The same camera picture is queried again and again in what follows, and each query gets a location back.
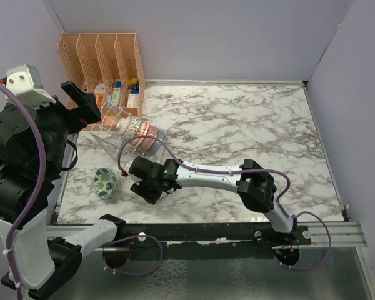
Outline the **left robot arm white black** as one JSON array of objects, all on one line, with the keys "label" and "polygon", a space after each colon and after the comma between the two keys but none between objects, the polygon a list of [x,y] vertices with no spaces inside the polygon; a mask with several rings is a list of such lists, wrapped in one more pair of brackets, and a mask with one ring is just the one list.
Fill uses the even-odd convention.
[{"label": "left robot arm white black", "polygon": [[78,234],[46,236],[48,197],[66,169],[68,136],[101,118],[93,94],[71,81],[61,88],[76,107],[33,95],[0,112],[0,236],[10,267],[1,282],[21,299],[50,298],[85,256],[107,243],[120,246],[126,237],[125,221],[110,214]]}]

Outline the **green patterned bowl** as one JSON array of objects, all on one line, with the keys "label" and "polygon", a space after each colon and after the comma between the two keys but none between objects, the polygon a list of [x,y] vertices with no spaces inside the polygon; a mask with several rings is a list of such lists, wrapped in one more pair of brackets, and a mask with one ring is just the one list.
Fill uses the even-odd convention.
[{"label": "green patterned bowl", "polygon": [[121,117],[116,125],[119,137],[122,140],[128,140],[135,136],[139,129],[141,120],[136,116]]}]

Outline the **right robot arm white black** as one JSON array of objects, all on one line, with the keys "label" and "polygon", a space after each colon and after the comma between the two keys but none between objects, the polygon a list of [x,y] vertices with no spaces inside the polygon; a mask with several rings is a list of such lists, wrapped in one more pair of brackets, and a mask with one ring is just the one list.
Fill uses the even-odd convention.
[{"label": "right robot arm white black", "polygon": [[241,165],[208,166],[178,159],[160,164],[139,156],[125,164],[124,172],[133,181],[131,191],[149,204],[183,188],[229,191],[239,195],[246,209],[269,220],[270,243],[282,246],[297,238],[297,221],[281,206],[273,176],[252,159],[245,159]]}]

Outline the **teal leaf bowl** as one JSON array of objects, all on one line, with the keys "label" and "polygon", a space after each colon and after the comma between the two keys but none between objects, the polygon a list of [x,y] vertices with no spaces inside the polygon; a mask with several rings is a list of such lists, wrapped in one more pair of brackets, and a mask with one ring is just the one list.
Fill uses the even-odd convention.
[{"label": "teal leaf bowl", "polygon": [[109,199],[118,186],[118,177],[105,167],[100,167],[94,175],[96,194],[103,200]]}]

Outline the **orange floral bowl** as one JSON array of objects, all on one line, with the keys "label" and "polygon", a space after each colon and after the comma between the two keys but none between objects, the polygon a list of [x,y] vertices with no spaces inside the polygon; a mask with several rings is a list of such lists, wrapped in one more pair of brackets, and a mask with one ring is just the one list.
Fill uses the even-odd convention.
[{"label": "orange floral bowl", "polygon": [[143,142],[144,137],[142,136],[145,136],[148,133],[148,129],[149,129],[149,123],[146,121],[142,121],[139,126],[139,129],[137,130],[135,134],[136,138],[133,139],[129,144],[132,147],[137,148]]}]

